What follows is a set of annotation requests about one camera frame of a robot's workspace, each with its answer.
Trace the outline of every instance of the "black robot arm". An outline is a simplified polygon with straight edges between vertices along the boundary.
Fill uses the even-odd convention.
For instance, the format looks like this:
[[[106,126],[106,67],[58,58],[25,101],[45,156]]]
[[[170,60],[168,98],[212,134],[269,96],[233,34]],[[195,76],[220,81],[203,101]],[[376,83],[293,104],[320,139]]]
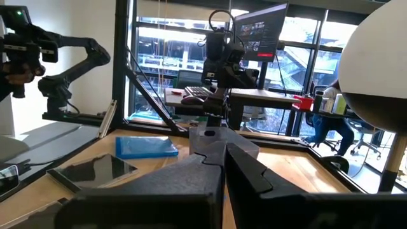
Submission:
[[[45,76],[38,82],[39,91],[48,98],[48,113],[58,115],[66,111],[67,101],[72,97],[72,93],[68,90],[69,85],[94,67],[109,63],[110,55],[92,38],[62,36],[47,31],[43,31],[43,36],[54,41],[58,48],[83,47],[88,55],[85,60],[68,70],[55,76]]]

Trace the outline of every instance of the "white sphere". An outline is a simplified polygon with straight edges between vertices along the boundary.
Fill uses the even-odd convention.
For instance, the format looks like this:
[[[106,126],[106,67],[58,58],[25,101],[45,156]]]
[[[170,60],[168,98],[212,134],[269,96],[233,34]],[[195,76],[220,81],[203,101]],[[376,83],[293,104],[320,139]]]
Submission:
[[[339,84],[364,121],[407,134],[407,1],[392,0],[355,30],[342,52]]]

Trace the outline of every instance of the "keyboard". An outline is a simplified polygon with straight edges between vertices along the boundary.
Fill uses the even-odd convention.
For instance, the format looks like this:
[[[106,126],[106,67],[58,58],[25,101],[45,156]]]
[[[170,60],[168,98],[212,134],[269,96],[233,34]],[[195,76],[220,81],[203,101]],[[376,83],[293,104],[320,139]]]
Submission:
[[[205,87],[186,87],[185,93],[201,99],[206,99],[212,95],[212,92]]]

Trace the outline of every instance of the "phone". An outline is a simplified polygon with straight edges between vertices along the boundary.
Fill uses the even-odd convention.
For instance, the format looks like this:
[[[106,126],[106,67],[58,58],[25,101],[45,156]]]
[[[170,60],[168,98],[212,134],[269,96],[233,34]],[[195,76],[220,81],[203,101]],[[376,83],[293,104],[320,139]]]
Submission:
[[[15,189],[20,184],[16,165],[0,167],[0,197]]]

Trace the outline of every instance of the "jeans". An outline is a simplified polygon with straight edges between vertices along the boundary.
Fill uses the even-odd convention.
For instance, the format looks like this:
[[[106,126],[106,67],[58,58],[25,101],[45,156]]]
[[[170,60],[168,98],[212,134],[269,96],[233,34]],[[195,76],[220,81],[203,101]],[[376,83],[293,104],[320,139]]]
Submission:
[[[355,139],[355,134],[344,118],[327,118],[315,114],[312,117],[312,123],[314,124],[315,135],[305,138],[304,140],[306,142],[314,142],[317,144],[322,143],[325,140],[328,132],[330,130],[335,130],[342,136],[341,146],[338,150],[338,154],[341,156],[345,155],[346,151],[349,149]]]

